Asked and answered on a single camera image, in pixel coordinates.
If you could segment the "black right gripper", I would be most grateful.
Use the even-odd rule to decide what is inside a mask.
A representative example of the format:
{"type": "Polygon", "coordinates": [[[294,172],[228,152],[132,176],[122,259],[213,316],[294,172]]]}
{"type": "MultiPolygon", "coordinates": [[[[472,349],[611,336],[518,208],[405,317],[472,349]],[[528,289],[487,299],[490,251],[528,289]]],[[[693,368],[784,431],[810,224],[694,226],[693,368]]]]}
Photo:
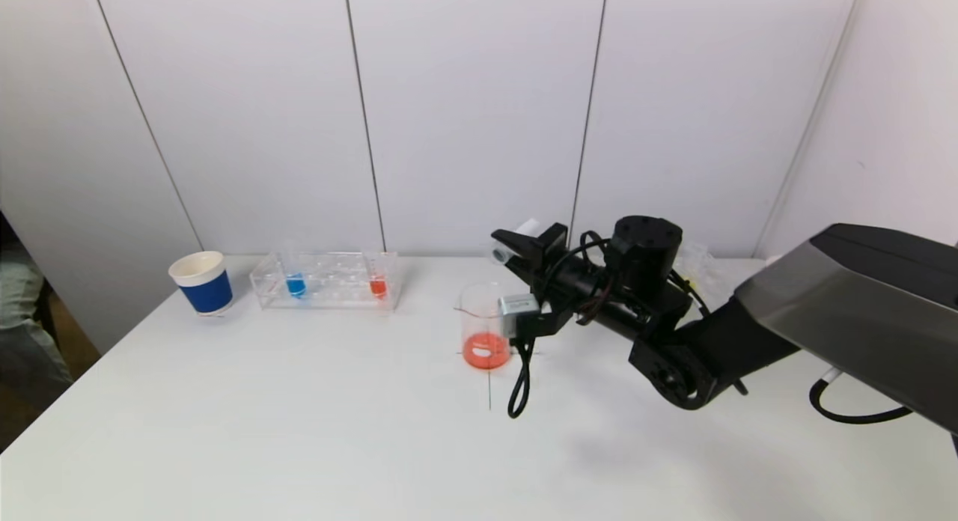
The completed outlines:
{"type": "Polygon", "coordinates": [[[577,247],[568,246],[569,228],[561,223],[548,225],[541,234],[495,230],[490,255],[494,261],[507,261],[505,267],[523,282],[541,310],[557,310],[586,300],[589,282],[595,282],[599,267],[589,261],[591,249],[601,249],[606,241],[586,238],[577,247]]]}

